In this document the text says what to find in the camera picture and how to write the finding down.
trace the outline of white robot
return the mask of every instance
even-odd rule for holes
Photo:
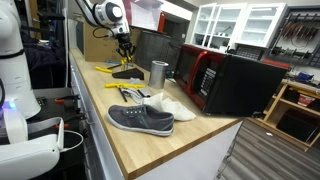
[[[76,0],[88,23],[109,29],[109,37],[119,41],[119,54],[129,57],[135,46],[130,42],[130,29],[121,0],[106,0],[92,4]],[[58,135],[50,134],[28,140],[28,133],[41,129],[40,124],[27,124],[25,119],[40,111],[33,94],[26,56],[20,38],[20,19],[13,0],[0,0],[0,130],[5,129],[10,144],[0,145],[1,179],[30,179],[52,169],[63,148],[63,120]]]

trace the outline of glass cabinet door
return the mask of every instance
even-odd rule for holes
[[[268,47],[276,26],[279,24],[279,19],[284,14],[285,7],[285,3],[249,5],[249,13],[238,37],[238,42]]]
[[[191,37],[191,44],[205,46],[208,32],[212,23],[216,3],[200,6],[196,23]]]
[[[214,27],[210,33],[208,48],[225,51],[230,45],[233,33],[238,29],[238,20],[244,14],[246,3],[222,4],[217,10]]]

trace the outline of workbench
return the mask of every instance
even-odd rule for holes
[[[85,61],[78,49],[70,49],[69,59],[71,86],[80,95],[79,106],[88,118],[82,128],[88,132],[84,149],[89,179],[215,177],[242,119],[203,114],[176,83],[166,80],[163,89],[147,86],[152,95],[163,92],[164,97],[179,101],[197,117],[187,122],[175,121],[173,133],[168,137],[118,129],[107,118],[109,107],[137,104],[131,99],[124,102],[117,88],[105,88],[105,84],[128,80],[114,79],[110,73],[95,70],[95,66],[106,68],[107,64]],[[139,69],[144,72],[143,83],[147,85],[149,72]]]

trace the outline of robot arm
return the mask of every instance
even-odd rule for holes
[[[90,0],[76,2],[91,26],[109,30],[108,37],[119,41],[117,52],[129,60],[134,54],[135,46],[130,42],[130,29],[122,0],[105,0],[102,4],[92,4]]]

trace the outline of cable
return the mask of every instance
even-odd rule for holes
[[[69,130],[64,130],[64,132],[72,133],[72,134],[76,134],[76,135],[80,136],[81,141],[80,141],[77,145],[75,145],[75,146],[73,146],[73,147],[71,147],[71,148],[63,148],[63,149],[60,151],[60,153],[67,152],[67,151],[69,151],[69,150],[71,150],[71,149],[74,149],[74,148],[80,146],[80,144],[82,144],[82,142],[83,142],[83,136],[82,136],[80,133],[77,133],[77,132],[75,132],[75,131],[69,131]]]
[[[92,35],[93,35],[93,37],[95,37],[95,38],[108,38],[109,37],[109,35],[104,35],[104,36],[96,36],[95,35],[95,32],[97,31],[97,30],[99,30],[99,29],[107,29],[107,30],[109,30],[111,33],[112,33],[112,37],[114,37],[114,32],[109,28],[109,27],[98,27],[98,28],[95,28],[94,30],[93,30],[93,32],[92,32]]]
[[[291,40],[291,44],[292,44],[294,47],[298,48],[299,50],[302,50],[302,49],[307,48],[307,46],[308,46],[308,44],[309,44],[309,41],[310,41],[310,39],[308,39],[306,45],[299,47],[299,46],[297,46],[295,43],[293,43],[293,37],[292,37],[290,40]]]
[[[0,100],[0,108],[2,107],[2,105],[4,104],[4,100],[5,100],[5,89],[4,89],[4,85],[3,85],[3,82],[0,78],[0,87],[1,87],[1,92],[2,92],[2,95],[1,95],[1,100]]]

